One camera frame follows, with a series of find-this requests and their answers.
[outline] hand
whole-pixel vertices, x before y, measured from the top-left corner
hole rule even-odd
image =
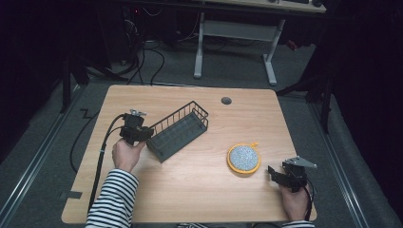
[[[117,141],[112,150],[115,167],[130,173],[139,161],[140,152],[142,152],[144,146],[145,142],[139,142],[133,146],[123,139]]]
[[[296,193],[291,192],[290,188],[278,185],[282,194],[282,203],[288,218],[291,221],[304,220],[307,212],[308,195],[301,187]]]

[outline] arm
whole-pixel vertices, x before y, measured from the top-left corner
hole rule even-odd
[[[140,158],[145,142],[131,146],[123,140],[113,145],[111,170],[101,189],[101,195],[89,210],[86,227],[130,227],[139,181],[131,175]]]
[[[283,224],[281,227],[293,227],[293,228],[308,228],[315,227],[315,225],[306,221],[305,214],[307,212],[308,196],[303,188],[299,188],[296,193],[291,192],[291,189],[279,185],[279,190],[282,194],[282,203],[284,210],[288,215],[291,222]]]

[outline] black wire basket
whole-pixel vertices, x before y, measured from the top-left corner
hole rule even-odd
[[[169,159],[207,130],[208,113],[192,101],[157,123],[154,136],[147,140],[148,148],[160,162]]]

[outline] striped shirt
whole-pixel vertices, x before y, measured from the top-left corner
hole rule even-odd
[[[86,218],[86,228],[116,227],[129,228],[133,218],[133,207],[139,181],[128,172],[112,169],[106,177],[101,195],[92,205]],[[312,228],[309,221],[293,221],[283,228]],[[181,223],[178,228],[208,228],[198,223]]]

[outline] round hole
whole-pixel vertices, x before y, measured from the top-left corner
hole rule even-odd
[[[221,98],[221,102],[222,102],[224,105],[230,105],[230,104],[232,103],[232,100],[231,100],[231,98],[229,98],[229,97],[223,97],[223,98]]]

